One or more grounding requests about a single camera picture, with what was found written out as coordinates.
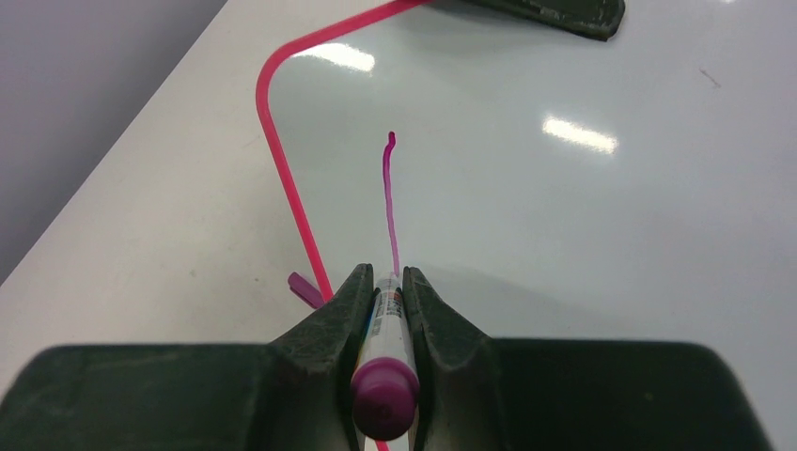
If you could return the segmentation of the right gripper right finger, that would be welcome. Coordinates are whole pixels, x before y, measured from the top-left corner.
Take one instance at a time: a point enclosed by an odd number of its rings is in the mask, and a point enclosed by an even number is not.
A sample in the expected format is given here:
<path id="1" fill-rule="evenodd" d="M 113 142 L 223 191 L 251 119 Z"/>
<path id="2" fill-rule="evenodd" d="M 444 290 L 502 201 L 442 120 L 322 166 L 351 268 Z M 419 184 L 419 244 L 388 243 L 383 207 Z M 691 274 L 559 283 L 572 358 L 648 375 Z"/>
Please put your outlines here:
<path id="1" fill-rule="evenodd" d="M 495 338 L 403 271 L 413 450 L 768 450 L 741 384 L 694 343 Z"/>

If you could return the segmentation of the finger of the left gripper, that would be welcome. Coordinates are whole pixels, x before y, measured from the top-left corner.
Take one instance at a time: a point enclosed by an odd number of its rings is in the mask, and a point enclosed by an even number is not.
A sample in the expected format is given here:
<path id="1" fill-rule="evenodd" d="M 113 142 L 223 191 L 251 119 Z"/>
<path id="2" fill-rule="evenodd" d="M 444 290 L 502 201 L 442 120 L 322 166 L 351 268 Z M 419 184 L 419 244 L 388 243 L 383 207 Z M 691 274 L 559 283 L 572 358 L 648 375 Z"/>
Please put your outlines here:
<path id="1" fill-rule="evenodd" d="M 479 0 L 472 4 L 599 41 L 617 33 L 626 10 L 623 0 Z"/>

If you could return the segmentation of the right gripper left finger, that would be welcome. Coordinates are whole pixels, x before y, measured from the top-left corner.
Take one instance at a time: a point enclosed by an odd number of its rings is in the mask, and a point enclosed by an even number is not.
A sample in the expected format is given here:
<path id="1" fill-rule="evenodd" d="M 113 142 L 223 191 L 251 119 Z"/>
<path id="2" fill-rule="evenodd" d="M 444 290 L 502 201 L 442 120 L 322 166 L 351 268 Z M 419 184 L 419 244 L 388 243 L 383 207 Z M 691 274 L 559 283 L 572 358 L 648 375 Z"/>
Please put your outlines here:
<path id="1" fill-rule="evenodd" d="M 374 271 L 269 343 L 75 345 L 1 404 L 5 450 L 360 450 L 349 383 Z"/>

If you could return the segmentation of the purple whiteboard marker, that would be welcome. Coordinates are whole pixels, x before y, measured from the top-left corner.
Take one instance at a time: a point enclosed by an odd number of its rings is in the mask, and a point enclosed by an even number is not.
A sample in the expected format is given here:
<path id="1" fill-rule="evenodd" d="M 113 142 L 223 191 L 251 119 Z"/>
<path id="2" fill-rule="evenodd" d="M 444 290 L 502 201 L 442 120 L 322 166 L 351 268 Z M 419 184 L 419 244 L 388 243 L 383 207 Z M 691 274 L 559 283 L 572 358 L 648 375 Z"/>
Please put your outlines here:
<path id="1" fill-rule="evenodd" d="M 371 313 L 350 383 L 352 420 L 365 436 L 391 442 L 414 423 L 420 397 L 401 278 L 377 278 Z"/>

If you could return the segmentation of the purple marker cap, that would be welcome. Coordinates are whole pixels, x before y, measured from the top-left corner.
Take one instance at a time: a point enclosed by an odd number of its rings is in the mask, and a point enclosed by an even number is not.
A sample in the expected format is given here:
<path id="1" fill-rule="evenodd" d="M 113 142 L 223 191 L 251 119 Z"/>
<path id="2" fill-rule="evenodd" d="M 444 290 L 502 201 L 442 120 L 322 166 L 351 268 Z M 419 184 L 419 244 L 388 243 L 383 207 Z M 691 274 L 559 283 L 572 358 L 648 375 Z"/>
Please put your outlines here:
<path id="1" fill-rule="evenodd" d="M 288 277 L 289 290 L 313 309 L 324 306 L 325 301 L 320 290 L 301 274 L 292 272 Z"/>

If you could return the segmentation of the pink-framed whiteboard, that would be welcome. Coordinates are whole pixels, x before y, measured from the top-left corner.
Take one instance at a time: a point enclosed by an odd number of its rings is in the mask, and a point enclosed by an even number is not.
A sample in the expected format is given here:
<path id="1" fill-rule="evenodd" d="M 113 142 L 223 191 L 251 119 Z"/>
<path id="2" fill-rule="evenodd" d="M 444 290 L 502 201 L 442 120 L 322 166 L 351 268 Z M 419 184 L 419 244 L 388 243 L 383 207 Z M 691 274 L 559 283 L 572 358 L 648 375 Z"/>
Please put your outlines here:
<path id="1" fill-rule="evenodd" d="M 488 334 L 704 345 L 796 446 L 796 5 L 630 1 L 600 42 L 392 2 L 263 67 L 317 278 L 400 261 Z"/>

